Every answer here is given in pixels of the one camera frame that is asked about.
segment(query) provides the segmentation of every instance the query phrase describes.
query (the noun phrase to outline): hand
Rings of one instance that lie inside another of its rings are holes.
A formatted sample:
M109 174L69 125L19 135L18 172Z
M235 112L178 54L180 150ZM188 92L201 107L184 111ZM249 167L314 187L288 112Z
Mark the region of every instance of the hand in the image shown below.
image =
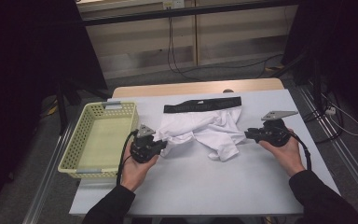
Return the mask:
M294 137L291 137L283 147L275 147L266 141L260 141L259 144L275 156L289 176L305 170L301 162L298 142Z
M158 155L146 163L138 163L130 157L130 148L131 143L128 143L123 157L124 160L127 160L124 161L121 185L134 192L144 182L147 171L149 171L149 169L156 164Z

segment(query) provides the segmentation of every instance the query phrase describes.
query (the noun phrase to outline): black long sleeve shirt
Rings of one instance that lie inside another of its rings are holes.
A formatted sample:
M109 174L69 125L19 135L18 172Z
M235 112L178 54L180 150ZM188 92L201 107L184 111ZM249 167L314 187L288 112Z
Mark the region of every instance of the black long sleeve shirt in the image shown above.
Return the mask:
M302 171L289 180L290 188L304 206L299 224L358 224L358 213L342 197L327 187L312 171ZM135 194L116 186L86 214L83 224L122 223Z

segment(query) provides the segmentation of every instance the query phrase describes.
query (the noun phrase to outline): folded garment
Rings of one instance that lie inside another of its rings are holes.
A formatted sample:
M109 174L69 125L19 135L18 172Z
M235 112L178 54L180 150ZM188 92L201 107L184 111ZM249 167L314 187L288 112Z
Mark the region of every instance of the folded garment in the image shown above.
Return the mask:
M226 161L239 151L236 145L246 138L237 128L241 114L241 98L219 98L186 101L179 105L165 105L155 140L167 141L161 156L171 149L197 140L214 149L211 160Z

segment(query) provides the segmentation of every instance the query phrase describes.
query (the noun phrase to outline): white table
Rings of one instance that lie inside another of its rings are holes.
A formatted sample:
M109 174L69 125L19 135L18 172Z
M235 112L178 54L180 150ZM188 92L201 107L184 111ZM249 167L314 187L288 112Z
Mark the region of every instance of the white table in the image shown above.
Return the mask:
M241 130L262 127L260 119L270 110L297 110L288 90L250 91L220 94L175 95L117 98L135 101L139 124L153 129L160 124L164 105L186 100L240 96ZM338 192L324 161L314 145L300 115L283 119L295 130L311 153L312 170ZM208 159L210 149L193 142L174 148L166 158L159 158L149 171L129 216L266 216L301 214L302 206L288 185L289 177L274 157L253 140L238 146L239 155L226 161ZM115 185L114 179L82 180L70 211L85 215Z

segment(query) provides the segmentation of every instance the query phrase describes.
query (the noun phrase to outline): plastic basket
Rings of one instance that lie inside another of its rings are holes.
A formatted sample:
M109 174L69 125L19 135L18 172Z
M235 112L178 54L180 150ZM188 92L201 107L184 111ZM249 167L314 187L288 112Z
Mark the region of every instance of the plastic basket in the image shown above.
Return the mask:
M62 156L59 172L73 178L115 177L125 140L137 124L135 102L85 105Z

